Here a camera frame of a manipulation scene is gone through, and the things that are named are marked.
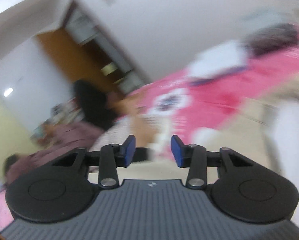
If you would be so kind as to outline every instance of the brown door frame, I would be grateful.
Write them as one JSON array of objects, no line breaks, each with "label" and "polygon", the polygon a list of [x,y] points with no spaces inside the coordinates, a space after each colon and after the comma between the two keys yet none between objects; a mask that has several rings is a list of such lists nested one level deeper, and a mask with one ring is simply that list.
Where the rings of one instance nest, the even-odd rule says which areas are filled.
[{"label": "brown door frame", "polygon": [[98,20],[97,17],[90,17],[90,14],[87,13],[86,11],[88,11],[87,9],[85,9],[83,6],[81,6],[81,3],[77,2],[77,0],[72,0],[66,15],[63,19],[62,22],[62,28],[65,28],[73,11],[79,8],[85,15],[87,15],[87,17],[94,23],[95,21],[93,19],[95,19],[98,23],[94,25],[94,28],[99,31],[102,35],[104,35],[104,37],[111,43],[111,45],[118,51],[118,53],[126,60],[126,62],[131,65],[131,67],[135,70],[135,72],[139,75],[139,77],[146,83],[149,84],[152,81],[150,80],[150,78],[144,73],[144,71],[142,71],[137,64],[135,63],[134,60],[132,60],[132,58],[130,56],[127,55],[127,53],[124,52],[124,50],[122,48],[119,47],[119,45],[117,44],[117,42],[115,42],[114,38],[109,34],[108,31],[106,31],[106,29],[100,25],[100,21]]}]

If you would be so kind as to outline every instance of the black hair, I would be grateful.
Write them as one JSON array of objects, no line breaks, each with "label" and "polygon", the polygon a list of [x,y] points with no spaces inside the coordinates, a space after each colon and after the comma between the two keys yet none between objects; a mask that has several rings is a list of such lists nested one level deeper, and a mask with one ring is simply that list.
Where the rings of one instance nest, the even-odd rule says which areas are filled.
[{"label": "black hair", "polygon": [[10,168],[15,162],[17,162],[18,159],[19,159],[19,156],[18,156],[16,153],[14,153],[13,155],[11,155],[11,156],[9,156],[9,157],[7,157],[7,158],[5,159],[5,162],[4,162],[4,174],[5,174],[5,175],[7,174],[9,168]]}]

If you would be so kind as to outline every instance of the gray gripper base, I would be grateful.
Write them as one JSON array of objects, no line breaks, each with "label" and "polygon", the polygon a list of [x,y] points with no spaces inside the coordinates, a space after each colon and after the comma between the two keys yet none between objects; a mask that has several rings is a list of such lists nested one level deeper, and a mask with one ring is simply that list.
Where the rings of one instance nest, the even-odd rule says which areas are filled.
[{"label": "gray gripper base", "polygon": [[216,209],[205,192],[187,189],[180,180],[125,180],[70,220],[15,220],[2,235],[6,240],[299,240],[299,228],[288,220],[268,225],[235,220]]}]

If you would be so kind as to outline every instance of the circular cover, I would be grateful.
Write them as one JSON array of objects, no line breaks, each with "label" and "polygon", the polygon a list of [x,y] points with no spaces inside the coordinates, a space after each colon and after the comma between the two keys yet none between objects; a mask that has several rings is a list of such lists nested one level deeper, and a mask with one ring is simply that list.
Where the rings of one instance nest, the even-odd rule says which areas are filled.
[{"label": "circular cover", "polygon": [[6,191],[6,202],[13,215],[39,223],[74,217],[88,207],[93,197],[93,187],[84,176],[57,166],[23,175]]},{"label": "circular cover", "polygon": [[223,212],[251,223],[290,218],[299,199],[290,181],[258,167],[228,172],[214,183],[211,196]]}]

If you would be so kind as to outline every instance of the yellow wall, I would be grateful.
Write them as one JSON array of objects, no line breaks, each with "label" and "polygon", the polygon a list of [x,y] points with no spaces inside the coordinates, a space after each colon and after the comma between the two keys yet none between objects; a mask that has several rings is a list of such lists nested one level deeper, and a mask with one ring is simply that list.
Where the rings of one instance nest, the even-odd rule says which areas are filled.
[{"label": "yellow wall", "polygon": [[3,179],[3,163],[7,156],[16,152],[30,154],[39,150],[29,137],[28,131],[0,101],[0,179]]}]

